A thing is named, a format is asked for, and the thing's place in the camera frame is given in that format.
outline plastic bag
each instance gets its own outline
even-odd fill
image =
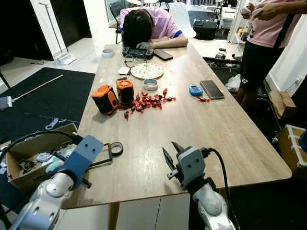
[[[226,89],[228,90],[238,91],[240,83],[241,83],[241,75],[237,74],[234,77],[230,78],[225,86],[226,86]]]

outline person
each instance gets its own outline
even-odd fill
[[[120,11],[124,46],[141,49],[186,47],[183,35],[172,16],[160,7],[134,7]]]
[[[251,12],[254,16],[251,32],[245,43],[241,63],[241,84],[237,101],[248,111],[258,95],[258,89],[269,71],[287,46],[300,15],[307,13],[306,0],[262,0]],[[251,13],[243,14],[249,19]]]

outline mop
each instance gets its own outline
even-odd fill
[[[48,11],[48,7],[49,7],[49,6],[48,6],[48,4],[43,4],[43,3],[41,3],[41,2],[39,2],[39,4],[45,6],[45,9],[46,9],[46,11],[47,11],[47,15],[48,15],[48,18],[49,18],[49,21],[50,21],[50,24],[51,24],[51,27],[52,27],[52,30],[53,30],[53,33],[54,33],[54,36],[56,37],[56,40],[57,40],[59,49],[60,49],[60,51],[61,51],[61,56],[60,56],[59,58],[57,58],[57,60],[58,60],[59,63],[61,63],[61,64],[69,65],[69,64],[72,63],[73,61],[77,60],[77,58],[76,58],[74,55],[72,55],[72,54],[70,54],[70,53],[68,52],[68,49],[67,49],[66,46],[65,46],[65,48],[66,48],[66,50],[67,50],[67,54],[63,54],[61,45],[59,44],[58,36],[57,36],[56,31],[55,31],[55,29],[54,29],[54,27],[53,27],[52,20],[51,20],[51,18],[50,18],[50,14],[49,14],[49,11]]]
[[[63,74],[59,75],[58,77],[54,78],[54,79],[51,79],[47,82],[45,82],[44,84],[40,85],[40,86],[37,86],[36,88],[30,90],[29,92],[26,92],[24,93],[23,95],[19,96],[19,97],[16,97],[16,98],[13,98],[11,96],[8,96],[8,97],[0,97],[0,110],[3,111],[9,107],[12,107],[13,106],[13,102],[16,102],[18,99],[22,98],[23,96],[26,96],[27,94],[39,89],[40,87],[43,87],[44,85],[47,85],[48,83],[62,77]]]

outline robotic arm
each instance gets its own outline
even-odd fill
[[[104,144],[86,136],[49,180],[43,181],[19,213],[10,230],[50,230],[69,192],[79,187],[82,175],[103,149]]]
[[[224,198],[213,191],[215,187],[211,178],[204,179],[205,161],[209,155],[208,149],[187,147],[184,149],[172,142],[178,154],[178,164],[173,164],[173,159],[163,148],[167,165],[171,169],[167,176],[169,179],[176,177],[182,190],[187,190],[193,200],[198,204],[198,212],[203,219],[206,230],[235,230],[227,215],[227,204]]]

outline white tile floor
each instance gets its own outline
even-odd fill
[[[104,45],[115,43],[115,31],[108,28],[106,8],[103,0],[84,0],[93,38],[83,38],[68,47],[77,60],[68,66],[45,61],[44,65],[31,65],[35,60],[14,58],[13,62],[0,67],[8,83],[13,86],[26,79],[42,67],[68,69],[96,73]],[[236,44],[223,40],[201,41],[190,39],[202,57],[215,57],[219,48],[226,48],[230,58]],[[108,224],[109,205],[61,210],[56,230],[104,230]],[[189,219],[189,195],[166,196],[120,205],[118,230],[187,230]]]

